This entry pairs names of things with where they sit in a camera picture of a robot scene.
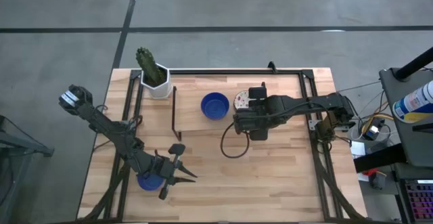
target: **wooden table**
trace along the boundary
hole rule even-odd
[[[329,68],[311,69],[319,95],[335,91]],[[112,73],[106,98],[108,110],[105,111],[112,120],[122,117],[130,71],[115,69]],[[221,121],[208,120],[200,112],[200,101],[209,92],[220,91],[232,100],[237,92],[259,86],[263,81],[268,95],[301,97],[297,76],[173,75],[172,81],[177,87],[176,129],[182,131],[182,143],[186,145],[181,160],[198,176],[197,182],[177,184],[162,201],[158,199],[159,191],[142,190],[131,171],[124,221],[323,220],[305,116],[295,116],[286,125],[270,130],[267,141],[252,141],[250,150],[242,158],[228,159],[221,154],[219,144],[223,129],[232,121],[233,108]],[[136,93],[133,95],[132,107]],[[145,90],[140,114],[143,123],[137,136],[145,142],[145,151],[153,154],[157,149],[168,156],[168,148],[177,143],[171,131],[172,100],[153,100]],[[95,145],[105,141],[103,135],[98,135]],[[230,130],[225,150],[228,154],[239,154],[245,144],[244,135]],[[89,213],[106,191],[114,153],[112,143],[93,153],[78,217]],[[335,140],[331,153],[338,187],[356,210],[366,216],[348,144]],[[332,205],[329,190],[327,194],[328,203]],[[113,215],[116,209],[117,201],[114,201]]]

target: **concrete floor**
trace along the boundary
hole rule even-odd
[[[122,27],[129,0],[0,0],[0,28]],[[410,26],[433,25],[433,0],[137,0],[131,26]],[[104,101],[118,33],[0,33],[0,114],[55,148],[33,162],[16,221],[75,218],[95,134],[63,111],[58,97],[82,85]],[[337,89],[376,81],[433,44],[433,31],[230,32],[129,34],[121,68],[150,48],[171,68],[331,67]],[[361,109],[380,85],[345,93]],[[379,101],[365,112],[372,112]],[[383,201],[389,197],[379,197]],[[370,217],[395,218],[366,196]]]

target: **white hexagonal pot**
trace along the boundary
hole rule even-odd
[[[166,71],[166,81],[157,87],[152,87],[144,83],[144,71],[141,71],[141,84],[149,89],[150,95],[154,99],[167,99],[173,90],[173,84],[171,83],[170,70],[163,65],[156,64],[158,67]]]

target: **blue and white can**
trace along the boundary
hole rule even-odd
[[[433,115],[433,81],[395,102],[392,111],[398,119],[407,123]]]

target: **black pole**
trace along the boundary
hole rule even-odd
[[[398,81],[404,81],[407,77],[411,76],[414,72],[427,66],[430,62],[433,62],[433,47],[428,49],[423,54],[419,55],[412,62],[406,64],[406,66],[393,70],[394,78]]]

